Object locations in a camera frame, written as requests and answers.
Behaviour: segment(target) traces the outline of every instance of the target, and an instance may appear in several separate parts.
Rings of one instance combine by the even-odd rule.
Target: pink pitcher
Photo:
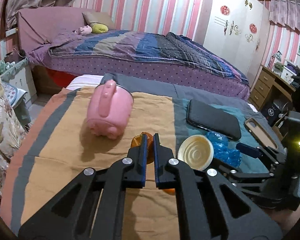
[[[133,105],[132,95],[114,80],[99,85],[91,97],[87,123],[95,135],[116,139],[126,128]]]

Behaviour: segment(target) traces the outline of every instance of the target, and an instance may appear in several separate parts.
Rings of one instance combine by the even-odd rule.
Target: wooden desk
[[[249,101],[259,111],[263,106],[273,99],[278,98],[281,94],[292,102],[291,95],[296,89],[285,82],[274,72],[262,66],[258,80],[250,93]]]

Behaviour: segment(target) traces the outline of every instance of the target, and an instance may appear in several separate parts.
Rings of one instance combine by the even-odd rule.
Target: white bowl
[[[203,171],[213,159],[213,146],[207,137],[197,134],[188,137],[178,150],[178,159],[192,169]]]

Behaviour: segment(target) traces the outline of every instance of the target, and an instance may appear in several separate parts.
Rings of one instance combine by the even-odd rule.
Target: red round decoration
[[[221,8],[220,8],[220,12],[221,12],[223,15],[229,15],[229,14],[230,14],[230,9],[229,9],[228,6],[223,5],[223,6],[221,6]]]
[[[249,25],[249,29],[253,34],[257,33],[257,27],[253,23]]]

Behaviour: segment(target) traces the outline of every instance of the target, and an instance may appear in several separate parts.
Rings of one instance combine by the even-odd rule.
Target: silver screw
[[[177,165],[177,164],[179,163],[179,160],[178,160],[178,159],[175,159],[175,158],[172,158],[172,159],[169,160],[169,163],[170,163],[171,165]]]
[[[131,158],[123,158],[122,162],[123,162],[123,164],[131,164],[132,163],[132,159]]]
[[[207,174],[211,177],[214,177],[214,176],[216,176],[217,171],[215,169],[208,169]]]
[[[84,171],[83,171],[83,174],[86,175],[86,176],[90,176],[94,173],[94,170],[93,168],[86,168]]]

